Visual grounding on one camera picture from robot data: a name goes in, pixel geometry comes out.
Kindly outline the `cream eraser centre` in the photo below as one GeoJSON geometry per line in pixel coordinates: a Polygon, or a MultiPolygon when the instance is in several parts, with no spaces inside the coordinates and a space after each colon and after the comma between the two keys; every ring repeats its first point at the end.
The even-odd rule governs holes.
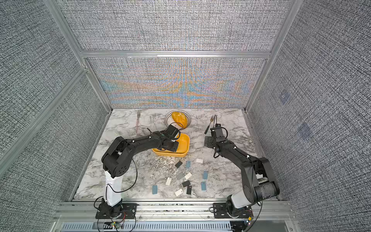
{"type": "Polygon", "coordinates": [[[191,173],[187,173],[187,174],[184,176],[184,179],[185,179],[185,180],[189,180],[191,177],[192,177],[192,174],[191,174],[191,173]]]}

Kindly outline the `black eraser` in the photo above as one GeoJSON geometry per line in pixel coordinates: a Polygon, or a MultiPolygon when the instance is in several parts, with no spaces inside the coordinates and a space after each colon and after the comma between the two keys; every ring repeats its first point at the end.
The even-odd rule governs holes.
{"type": "Polygon", "coordinates": [[[183,162],[182,161],[179,161],[175,164],[175,167],[176,168],[180,168],[182,166],[183,162]]]}
{"type": "Polygon", "coordinates": [[[182,187],[188,187],[188,186],[190,186],[191,185],[191,182],[189,181],[189,180],[187,180],[187,181],[185,181],[185,182],[183,182],[182,183],[182,187]]]}
{"type": "Polygon", "coordinates": [[[191,185],[187,186],[186,193],[187,193],[187,195],[191,195],[191,193],[192,193],[192,186],[191,185]]]}

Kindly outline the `blue eraser bottom left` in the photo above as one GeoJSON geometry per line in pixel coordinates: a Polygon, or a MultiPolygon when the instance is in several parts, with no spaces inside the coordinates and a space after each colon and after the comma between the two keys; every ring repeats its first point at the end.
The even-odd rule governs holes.
{"type": "Polygon", "coordinates": [[[157,191],[158,191],[157,185],[153,185],[152,186],[152,194],[153,195],[156,195],[157,194],[157,191]]]}

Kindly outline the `black eraser bottom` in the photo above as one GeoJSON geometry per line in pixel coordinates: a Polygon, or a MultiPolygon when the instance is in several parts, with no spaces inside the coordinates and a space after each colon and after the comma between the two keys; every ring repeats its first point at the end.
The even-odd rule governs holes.
{"type": "Polygon", "coordinates": [[[191,193],[192,193],[192,186],[191,185],[187,186],[186,193],[187,193],[187,195],[191,195],[191,193]]]}

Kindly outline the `black eraser lower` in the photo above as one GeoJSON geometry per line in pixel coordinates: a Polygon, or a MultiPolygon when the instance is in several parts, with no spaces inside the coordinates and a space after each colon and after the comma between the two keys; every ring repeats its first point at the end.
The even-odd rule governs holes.
{"type": "Polygon", "coordinates": [[[191,182],[189,181],[189,180],[187,180],[187,181],[185,181],[185,182],[183,182],[182,183],[182,187],[188,187],[188,186],[190,186],[191,185],[191,182]]]}

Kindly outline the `aluminium front rail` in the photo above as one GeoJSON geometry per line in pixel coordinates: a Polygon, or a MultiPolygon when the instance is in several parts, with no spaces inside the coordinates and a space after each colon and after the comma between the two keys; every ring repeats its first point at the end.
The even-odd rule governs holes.
{"type": "MultiPolygon", "coordinates": [[[[215,220],[211,213],[214,203],[226,199],[178,198],[178,199],[127,199],[125,204],[136,204],[136,219],[139,221],[190,221],[215,220]]],[[[93,200],[60,203],[54,221],[93,221],[96,215],[93,200]]],[[[264,201],[262,207],[252,206],[259,220],[297,220],[288,201],[264,201]]]]}

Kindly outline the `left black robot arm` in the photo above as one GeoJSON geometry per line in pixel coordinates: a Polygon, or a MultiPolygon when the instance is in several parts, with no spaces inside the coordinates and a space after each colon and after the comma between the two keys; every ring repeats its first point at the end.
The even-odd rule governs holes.
{"type": "Polygon", "coordinates": [[[117,137],[101,159],[106,183],[104,202],[110,207],[116,207],[122,202],[122,177],[136,154],[150,149],[176,152],[180,135],[180,130],[170,125],[165,130],[151,131],[149,135],[139,138],[117,137]]]}

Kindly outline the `blue eraser upper centre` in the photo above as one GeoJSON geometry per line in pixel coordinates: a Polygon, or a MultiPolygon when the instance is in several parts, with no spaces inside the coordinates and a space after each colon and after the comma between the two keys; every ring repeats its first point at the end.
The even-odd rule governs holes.
{"type": "Polygon", "coordinates": [[[188,160],[188,161],[186,162],[186,165],[185,165],[185,167],[186,167],[187,169],[189,169],[189,168],[190,168],[190,166],[191,166],[191,161],[189,161],[189,160],[188,160]]]}

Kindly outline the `yellow bread loaf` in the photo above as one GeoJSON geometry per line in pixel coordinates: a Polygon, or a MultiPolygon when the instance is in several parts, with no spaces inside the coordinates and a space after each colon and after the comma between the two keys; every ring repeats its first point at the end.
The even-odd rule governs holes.
{"type": "Polygon", "coordinates": [[[178,126],[185,128],[188,125],[188,119],[184,113],[174,111],[172,112],[171,116],[178,126]]]}

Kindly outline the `yellow storage box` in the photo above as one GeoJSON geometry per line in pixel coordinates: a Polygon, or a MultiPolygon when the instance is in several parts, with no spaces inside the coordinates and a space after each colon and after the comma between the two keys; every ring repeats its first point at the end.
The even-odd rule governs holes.
{"type": "Polygon", "coordinates": [[[158,156],[183,158],[189,151],[190,138],[187,134],[183,133],[180,135],[180,138],[177,140],[177,142],[179,143],[179,145],[175,152],[171,152],[168,150],[158,150],[156,148],[153,148],[152,151],[158,156]]]}

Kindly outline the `blue eraser right lower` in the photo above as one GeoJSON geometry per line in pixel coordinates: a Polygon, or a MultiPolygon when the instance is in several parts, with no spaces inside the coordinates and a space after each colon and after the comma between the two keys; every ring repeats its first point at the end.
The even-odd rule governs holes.
{"type": "Polygon", "coordinates": [[[202,191],[207,191],[207,187],[206,187],[206,182],[205,181],[201,182],[201,190],[202,191]]]}

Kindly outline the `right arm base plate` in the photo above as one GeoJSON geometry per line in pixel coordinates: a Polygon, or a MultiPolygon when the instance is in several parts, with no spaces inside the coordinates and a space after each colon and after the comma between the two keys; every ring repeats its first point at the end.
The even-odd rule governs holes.
{"type": "Polygon", "coordinates": [[[214,218],[253,218],[253,212],[250,207],[236,209],[232,204],[213,203],[212,213],[214,218]]]}

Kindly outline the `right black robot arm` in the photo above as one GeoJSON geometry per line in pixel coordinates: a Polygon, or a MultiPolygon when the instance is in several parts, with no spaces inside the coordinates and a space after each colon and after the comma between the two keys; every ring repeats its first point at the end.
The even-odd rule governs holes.
{"type": "Polygon", "coordinates": [[[257,158],[239,149],[228,139],[228,130],[212,116],[211,135],[205,137],[205,146],[214,150],[214,158],[223,157],[241,171],[242,190],[227,197],[226,211],[230,217],[238,217],[243,211],[262,201],[276,197],[280,188],[273,168],[267,158],[257,158]]]}

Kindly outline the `pink handled fork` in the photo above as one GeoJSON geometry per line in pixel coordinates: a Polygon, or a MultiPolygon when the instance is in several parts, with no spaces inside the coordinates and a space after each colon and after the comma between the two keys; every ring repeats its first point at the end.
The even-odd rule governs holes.
{"type": "Polygon", "coordinates": [[[137,120],[136,120],[136,124],[135,124],[135,132],[137,134],[138,134],[138,130],[139,130],[140,117],[141,117],[141,110],[138,110],[137,111],[137,120]]]}

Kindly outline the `patterned white bowl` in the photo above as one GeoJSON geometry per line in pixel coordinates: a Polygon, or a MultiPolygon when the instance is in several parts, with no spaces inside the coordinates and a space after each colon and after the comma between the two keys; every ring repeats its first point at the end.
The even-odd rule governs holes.
{"type": "Polygon", "coordinates": [[[191,124],[191,116],[183,110],[175,110],[165,116],[164,123],[166,126],[174,124],[185,129],[191,124]]]}

